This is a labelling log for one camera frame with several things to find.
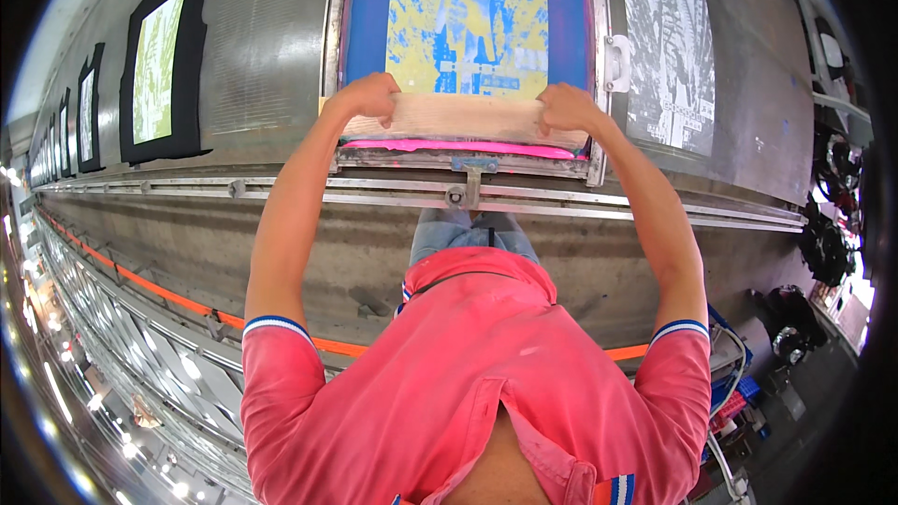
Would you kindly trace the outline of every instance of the pink polo shirt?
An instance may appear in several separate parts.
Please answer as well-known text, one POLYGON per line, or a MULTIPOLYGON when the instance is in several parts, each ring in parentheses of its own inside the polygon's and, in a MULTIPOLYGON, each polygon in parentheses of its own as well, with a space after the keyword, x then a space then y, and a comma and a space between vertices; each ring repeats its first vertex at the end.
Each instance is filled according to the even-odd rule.
POLYGON ((482 453, 500 401, 554 504, 677 503, 695 484, 710 408, 696 317, 655 335, 632 385, 519 255, 442 250, 404 288, 397 319, 329 384, 291 317, 246 325, 241 418, 260 501, 435 505, 482 453))

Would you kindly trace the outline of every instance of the concrete floor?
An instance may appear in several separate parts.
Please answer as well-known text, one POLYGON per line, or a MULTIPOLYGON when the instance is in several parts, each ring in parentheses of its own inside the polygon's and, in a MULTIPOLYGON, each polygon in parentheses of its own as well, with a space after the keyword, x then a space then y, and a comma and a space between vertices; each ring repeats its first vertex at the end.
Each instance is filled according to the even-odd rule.
MULTIPOLYGON (((163 286, 242 315, 261 202, 46 195, 44 205, 107 244, 120 263, 150 264, 151 279, 163 286)), ((359 302, 349 292, 363 289, 391 309, 398 305, 417 219, 417 209, 324 206, 303 285, 312 335, 362 344, 376 339, 390 318, 359 317, 359 302)), ((605 348, 647 342, 657 284, 632 223, 518 220, 558 287, 558 302, 596 342, 605 348)), ((696 237, 709 301, 735 323, 748 312, 745 289, 767 291, 783 283, 809 289, 813 283, 795 235, 698 228, 696 237)))

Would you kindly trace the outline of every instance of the orange strap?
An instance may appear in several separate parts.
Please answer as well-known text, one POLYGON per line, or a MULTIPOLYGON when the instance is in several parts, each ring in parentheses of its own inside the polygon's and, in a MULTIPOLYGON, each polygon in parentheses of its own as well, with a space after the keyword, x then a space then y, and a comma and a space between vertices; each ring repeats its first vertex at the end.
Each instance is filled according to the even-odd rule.
MULTIPOLYGON (((66 236, 71 238, 73 242, 75 242, 84 252, 87 252, 92 256, 93 259, 105 265, 106 267, 111 267, 115 271, 118 272, 119 275, 125 277, 129 281, 132 281, 144 289, 149 290, 153 294, 159 295, 160 297, 168 300, 169 302, 173 302, 174 304, 184 307, 192 312, 196 312, 197 314, 207 315, 210 314, 214 317, 217 317, 218 320, 222 324, 230 325, 231 327, 235 327, 238 330, 242 330, 243 326, 246 324, 246 321, 240 317, 236 317, 232 314, 228 314, 226 312, 222 312, 221 310, 213 309, 212 307, 208 307, 206 305, 200 304, 194 300, 190 300, 189 298, 182 297, 181 295, 171 292, 170 290, 160 287, 159 285, 147 281, 140 275, 131 272, 128 269, 125 269, 121 265, 116 264, 112 260, 108 259, 102 253, 97 252, 90 246, 84 244, 81 240, 74 237, 74 234, 65 229, 62 225, 56 222, 53 217, 47 214, 40 207, 36 207, 40 213, 50 220, 53 223, 53 226, 59 229, 60 232, 64 233, 66 236)), ((348 355, 350 357, 358 357, 367 350, 367 346, 365 345, 356 345, 354 343, 345 343, 345 342, 337 342, 334 340, 325 340, 320 337, 313 337, 311 342, 315 344, 315 347, 323 352, 328 352, 331 354, 341 354, 348 355)), ((634 359, 635 357, 642 357, 645 355, 645 350, 648 349, 648 344, 645 345, 634 345, 632 347, 621 347, 619 349, 606 349, 604 350, 609 357, 611 357, 614 361, 621 361, 624 359, 634 359)))

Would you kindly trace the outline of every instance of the black and white print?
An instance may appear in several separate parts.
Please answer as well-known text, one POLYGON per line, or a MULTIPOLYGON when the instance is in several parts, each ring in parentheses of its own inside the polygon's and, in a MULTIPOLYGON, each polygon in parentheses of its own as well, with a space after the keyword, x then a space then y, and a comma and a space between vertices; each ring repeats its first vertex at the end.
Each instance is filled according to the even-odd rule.
POLYGON ((632 56, 627 134, 703 156, 714 139, 705 0, 624 0, 632 56))

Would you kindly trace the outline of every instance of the pink ink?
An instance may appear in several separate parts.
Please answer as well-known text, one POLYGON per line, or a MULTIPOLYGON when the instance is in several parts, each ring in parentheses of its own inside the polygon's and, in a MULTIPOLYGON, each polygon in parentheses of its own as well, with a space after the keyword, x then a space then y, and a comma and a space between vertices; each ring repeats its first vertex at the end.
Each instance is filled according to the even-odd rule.
POLYGON ((558 147, 539 147, 535 145, 512 145, 504 142, 455 142, 452 140, 417 140, 417 139, 398 139, 398 140, 351 140, 343 145, 344 147, 354 147, 356 149, 387 149, 388 151, 405 151, 413 152, 418 149, 445 149, 448 151, 476 151, 476 152, 498 152, 500 154, 522 154, 530 157, 539 157, 541 159, 585 159, 583 155, 574 156, 573 152, 565 151, 558 147))

